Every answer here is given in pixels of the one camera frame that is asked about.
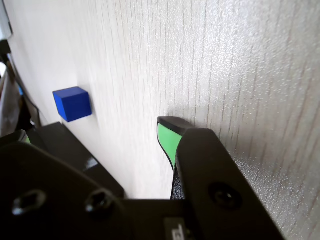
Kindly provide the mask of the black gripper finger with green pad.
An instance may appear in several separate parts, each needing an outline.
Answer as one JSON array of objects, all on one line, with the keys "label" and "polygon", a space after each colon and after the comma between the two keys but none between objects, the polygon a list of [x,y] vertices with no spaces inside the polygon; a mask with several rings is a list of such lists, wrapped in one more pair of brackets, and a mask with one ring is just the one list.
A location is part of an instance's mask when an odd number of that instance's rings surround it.
[{"label": "black gripper finger with green pad", "polygon": [[28,143],[0,148],[3,240],[123,240],[125,219],[112,194]]},{"label": "black gripper finger with green pad", "polygon": [[203,240],[281,240],[282,234],[213,130],[157,118],[158,142],[176,168]]}]

